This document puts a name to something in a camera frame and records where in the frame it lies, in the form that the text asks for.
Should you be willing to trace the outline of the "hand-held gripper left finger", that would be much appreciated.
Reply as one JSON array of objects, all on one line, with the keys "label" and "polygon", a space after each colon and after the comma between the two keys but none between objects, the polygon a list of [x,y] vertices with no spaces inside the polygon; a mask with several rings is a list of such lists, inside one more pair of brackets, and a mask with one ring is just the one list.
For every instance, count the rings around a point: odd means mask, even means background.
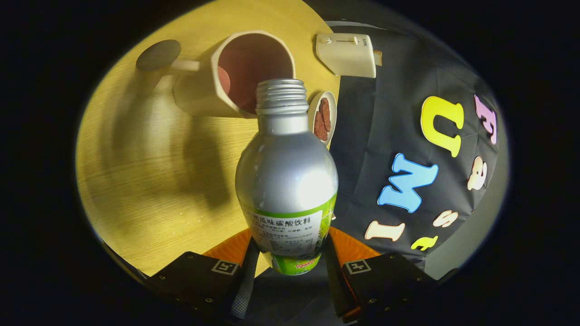
[{"label": "hand-held gripper left finger", "polygon": [[145,285],[204,322],[238,323],[248,309],[259,254],[246,229],[204,254],[181,254]]}]

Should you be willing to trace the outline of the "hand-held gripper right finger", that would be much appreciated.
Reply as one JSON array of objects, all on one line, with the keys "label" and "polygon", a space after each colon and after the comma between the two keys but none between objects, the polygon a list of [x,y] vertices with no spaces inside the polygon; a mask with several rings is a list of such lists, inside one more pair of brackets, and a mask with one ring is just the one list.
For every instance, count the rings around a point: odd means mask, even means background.
[{"label": "hand-held gripper right finger", "polygon": [[328,231],[324,257],[335,313],[344,323],[418,303],[458,272],[451,269],[436,280],[402,254],[380,254],[335,227]]}]

